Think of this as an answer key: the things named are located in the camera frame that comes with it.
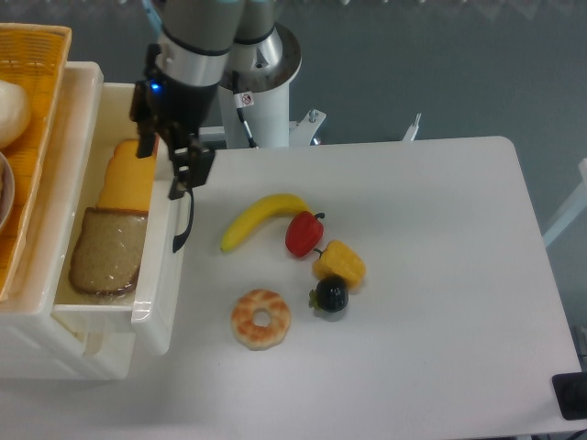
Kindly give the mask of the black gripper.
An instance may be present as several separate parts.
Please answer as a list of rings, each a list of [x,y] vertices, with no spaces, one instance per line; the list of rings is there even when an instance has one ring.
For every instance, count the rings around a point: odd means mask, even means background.
[[[216,151],[199,137],[216,86],[198,87],[172,78],[157,65],[162,53],[161,44],[148,45],[144,78],[135,83],[129,118],[137,124],[138,159],[153,154],[157,137],[167,143],[173,170],[168,197],[177,200],[206,184],[216,158]]]

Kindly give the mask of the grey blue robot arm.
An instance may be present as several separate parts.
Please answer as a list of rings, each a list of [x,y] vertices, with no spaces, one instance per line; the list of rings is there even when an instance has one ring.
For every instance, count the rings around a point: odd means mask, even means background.
[[[172,200],[207,180],[215,151],[200,140],[235,44],[257,43],[274,29],[271,1],[167,1],[161,34],[147,48],[144,77],[136,82],[129,117],[147,158],[162,139],[168,148]]]

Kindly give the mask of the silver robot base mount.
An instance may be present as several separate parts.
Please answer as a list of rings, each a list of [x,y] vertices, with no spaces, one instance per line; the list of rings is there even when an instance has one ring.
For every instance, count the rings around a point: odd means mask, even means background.
[[[261,41],[232,46],[218,88],[228,149],[289,145],[290,83],[301,61],[297,38],[279,23]]]

